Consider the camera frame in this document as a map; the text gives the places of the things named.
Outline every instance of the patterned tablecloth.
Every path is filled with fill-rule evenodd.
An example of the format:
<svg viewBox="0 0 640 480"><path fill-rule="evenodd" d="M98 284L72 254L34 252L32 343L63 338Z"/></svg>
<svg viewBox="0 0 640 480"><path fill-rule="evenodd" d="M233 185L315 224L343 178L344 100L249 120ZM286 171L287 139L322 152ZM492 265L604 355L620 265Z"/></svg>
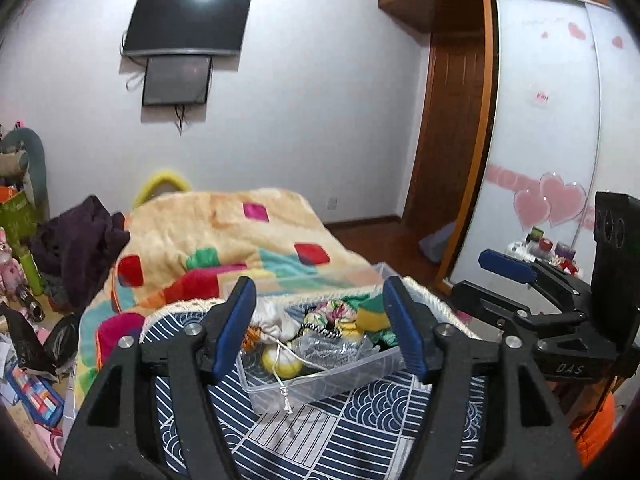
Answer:
<svg viewBox="0 0 640 480"><path fill-rule="evenodd" d="M156 321L144 341L169 338L203 316L203 312L169 314ZM156 387L167 465L185 473L168 379L158 378ZM288 416L256 415L235 367L209 392L229 449L247 479L392 480L399 477L418 434L430 386L401 371ZM484 393L484 379L475 378L458 471L468 468L478 451Z"/></svg>

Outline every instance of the black monitor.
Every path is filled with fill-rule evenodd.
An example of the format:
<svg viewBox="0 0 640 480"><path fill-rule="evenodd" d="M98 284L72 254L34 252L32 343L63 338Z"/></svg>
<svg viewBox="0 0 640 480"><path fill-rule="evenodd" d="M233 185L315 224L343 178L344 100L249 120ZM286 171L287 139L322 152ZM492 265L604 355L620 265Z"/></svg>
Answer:
<svg viewBox="0 0 640 480"><path fill-rule="evenodd" d="M138 0L124 56L237 55L251 0Z"/></svg>
<svg viewBox="0 0 640 480"><path fill-rule="evenodd" d="M153 56L146 62L142 105L193 105L207 102L211 58Z"/></svg>

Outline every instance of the green small box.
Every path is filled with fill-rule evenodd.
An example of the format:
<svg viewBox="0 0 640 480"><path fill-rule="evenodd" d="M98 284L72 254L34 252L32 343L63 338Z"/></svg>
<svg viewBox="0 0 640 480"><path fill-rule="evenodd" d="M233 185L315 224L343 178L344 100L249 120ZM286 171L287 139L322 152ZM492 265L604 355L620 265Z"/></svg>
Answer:
<svg viewBox="0 0 640 480"><path fill-rule="evenodd" d="M0 203L0 226L4 227L6 241L12 248L17 248L21 239L34 235L37 225L36 210L24 191Z"/></svg>

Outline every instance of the pink doll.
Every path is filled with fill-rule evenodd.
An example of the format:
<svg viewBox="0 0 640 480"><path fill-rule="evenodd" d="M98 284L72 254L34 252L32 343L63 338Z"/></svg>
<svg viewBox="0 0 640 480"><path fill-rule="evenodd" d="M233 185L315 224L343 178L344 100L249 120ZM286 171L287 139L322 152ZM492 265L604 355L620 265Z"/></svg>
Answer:
<svg viewBox="0 0 640 480"><path fill-rule="evenodd" d="M15 289L26 283L22 267L18 260L11 256L11 247L6 242L4 228L0 227L0 290L7 294L10 300L16 301Z"/></svg>

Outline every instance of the plastic storage box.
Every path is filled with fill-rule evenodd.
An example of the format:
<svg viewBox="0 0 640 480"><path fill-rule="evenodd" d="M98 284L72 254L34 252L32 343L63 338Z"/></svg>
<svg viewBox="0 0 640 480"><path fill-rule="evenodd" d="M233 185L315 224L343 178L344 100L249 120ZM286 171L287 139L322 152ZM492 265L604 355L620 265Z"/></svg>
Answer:
<svg viewBox="0 0 640 480"><path fill-rule="evenodd" d="M292 317L300 320L306 304L339 299L348 294L381 294L384 280L393 275L397 273L382 263L304 277L256 280L255 284L259 296L269 296L284 303ZM228 283L223 292L228 295L232 289L233 283ZM240 384L247 392L255 413L284 409L280 385L262 368L259 350L239 355L237 364ZM404 361L396 347L326 372L295 377L284 381L284 384L289 403L295 408L365 386L403 368Z"/></svg>

